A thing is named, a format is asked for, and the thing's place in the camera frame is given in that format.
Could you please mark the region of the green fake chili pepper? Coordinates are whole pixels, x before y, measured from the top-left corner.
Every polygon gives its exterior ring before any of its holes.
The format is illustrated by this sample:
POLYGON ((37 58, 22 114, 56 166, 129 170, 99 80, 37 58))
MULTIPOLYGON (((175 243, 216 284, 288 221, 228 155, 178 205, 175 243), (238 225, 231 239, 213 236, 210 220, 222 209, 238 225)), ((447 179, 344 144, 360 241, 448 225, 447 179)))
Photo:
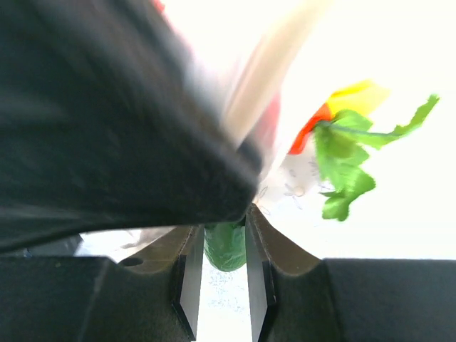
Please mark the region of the green fake chili pepper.
POLYGON ((204 253, 210 264, 223 272, 246 264, 245 223, 224 222, 204 226, 204 253))

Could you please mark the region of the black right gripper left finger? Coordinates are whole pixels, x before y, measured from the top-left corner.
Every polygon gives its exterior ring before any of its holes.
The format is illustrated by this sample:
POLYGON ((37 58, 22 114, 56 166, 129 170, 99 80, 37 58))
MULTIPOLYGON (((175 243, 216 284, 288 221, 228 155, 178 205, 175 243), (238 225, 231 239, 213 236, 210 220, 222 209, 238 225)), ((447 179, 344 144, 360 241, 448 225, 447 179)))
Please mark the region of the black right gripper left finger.
POLYGON ((193 341, 202 227, 178 227, 131 257, 1 258, 3 341, 193 341))

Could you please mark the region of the fake carrot with green leaves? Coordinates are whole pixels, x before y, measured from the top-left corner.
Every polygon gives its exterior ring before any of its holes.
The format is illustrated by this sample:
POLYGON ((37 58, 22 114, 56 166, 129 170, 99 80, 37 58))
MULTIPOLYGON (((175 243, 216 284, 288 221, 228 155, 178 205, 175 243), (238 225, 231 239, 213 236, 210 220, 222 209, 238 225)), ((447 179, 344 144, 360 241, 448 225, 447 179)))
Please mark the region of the fake carrot with green leaves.
POLYGON ((430 95, 407 125, 396 125, 389 133, 373 132, 368 116, 389 94, 387 88, 371 80, 337 90, 306 122, 290 147, 290 155, 299 155, 309 139, 314 141, 320 178, 333 186, 324 194, 323 219, 345 221, 351 203, 375 188, 375 180, 361 167, 369 158, 364 147, 379 150, 404 138, 424 123, 440 99, 430 95))

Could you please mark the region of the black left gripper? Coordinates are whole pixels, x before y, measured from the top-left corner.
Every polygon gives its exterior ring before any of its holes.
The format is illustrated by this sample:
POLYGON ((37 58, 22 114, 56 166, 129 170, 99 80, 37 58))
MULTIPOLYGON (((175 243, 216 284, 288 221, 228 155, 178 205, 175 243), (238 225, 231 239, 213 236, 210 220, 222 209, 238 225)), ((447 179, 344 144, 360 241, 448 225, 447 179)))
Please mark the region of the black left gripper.
POLYGON ((151 1, 1 3, 1 249, 239 219, 258 150, 185 85, 151 1))

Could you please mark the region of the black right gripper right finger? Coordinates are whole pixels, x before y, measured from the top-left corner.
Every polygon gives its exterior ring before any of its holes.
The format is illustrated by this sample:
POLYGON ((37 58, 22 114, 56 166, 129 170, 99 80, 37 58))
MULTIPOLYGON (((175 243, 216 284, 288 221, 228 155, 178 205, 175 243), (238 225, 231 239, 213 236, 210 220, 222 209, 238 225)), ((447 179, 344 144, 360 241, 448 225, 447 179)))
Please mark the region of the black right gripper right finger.
POLYGON ((318 259, 246 215, 254 341, 453 341, 455 263, 318 259))

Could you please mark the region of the polka dot zip top bag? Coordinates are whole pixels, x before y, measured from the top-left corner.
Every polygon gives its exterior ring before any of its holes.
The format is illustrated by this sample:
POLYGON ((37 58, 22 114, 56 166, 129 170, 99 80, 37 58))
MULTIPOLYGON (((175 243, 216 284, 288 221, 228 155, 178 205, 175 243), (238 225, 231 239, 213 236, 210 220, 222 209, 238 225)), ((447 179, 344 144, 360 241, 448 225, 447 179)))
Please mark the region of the polka dot zip top bag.
POLYGON ((190 49, 184 85, 216 110, 235 147, 253 145, 264 179, 284 155, 266 109, 330 1, 156 1, 190 49))

